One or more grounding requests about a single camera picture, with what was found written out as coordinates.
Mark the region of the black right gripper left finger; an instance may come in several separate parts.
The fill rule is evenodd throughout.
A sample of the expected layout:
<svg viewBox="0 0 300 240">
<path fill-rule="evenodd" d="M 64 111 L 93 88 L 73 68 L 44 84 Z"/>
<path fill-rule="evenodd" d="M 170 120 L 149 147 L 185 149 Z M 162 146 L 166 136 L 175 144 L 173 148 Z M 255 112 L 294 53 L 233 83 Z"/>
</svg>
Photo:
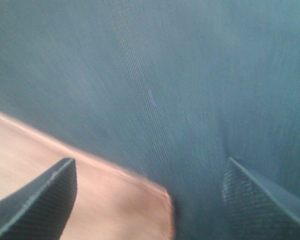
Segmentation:
<svg viewBox="0 0 300 240">
<path fill-rule="evenodd" d="M 77 168 L 63 158 L 0 200 L 0 240 L 58 240 L 77 196 Z"/>
</svg>

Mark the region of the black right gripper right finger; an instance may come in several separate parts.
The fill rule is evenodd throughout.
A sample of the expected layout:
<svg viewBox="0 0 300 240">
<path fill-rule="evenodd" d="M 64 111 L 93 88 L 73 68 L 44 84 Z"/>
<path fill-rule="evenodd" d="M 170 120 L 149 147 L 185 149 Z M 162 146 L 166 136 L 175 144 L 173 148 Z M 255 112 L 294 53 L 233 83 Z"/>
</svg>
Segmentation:
<svg viewBox="0 0 300 240">
<path fill-rule="evenodd" d="M 222 200 L 236 240 L 300 240 L 300 198 L 240 159 L 227 160 Z"/>
</svg>

